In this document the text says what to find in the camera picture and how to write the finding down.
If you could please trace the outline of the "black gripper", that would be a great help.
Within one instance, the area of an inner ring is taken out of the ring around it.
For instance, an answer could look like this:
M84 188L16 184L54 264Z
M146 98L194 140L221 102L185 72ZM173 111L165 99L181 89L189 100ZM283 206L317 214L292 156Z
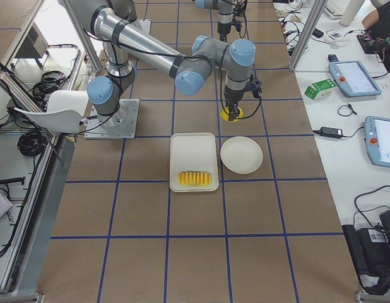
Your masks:
M241 118L241 108L239 102L242 100L242 93L225 93L225 107L227 110L227 121L237 122Z

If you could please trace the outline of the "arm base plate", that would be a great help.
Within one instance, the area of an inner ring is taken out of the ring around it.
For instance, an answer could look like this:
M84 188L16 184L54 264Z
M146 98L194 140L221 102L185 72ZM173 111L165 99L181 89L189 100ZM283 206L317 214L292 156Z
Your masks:
M88 131L84 133L86 140L118 140L135 138L136 125L139 113L140 99L122 98L119 101L119 110L105 123L107 117L97 114L97 110L92 105L90 119L87 124Z

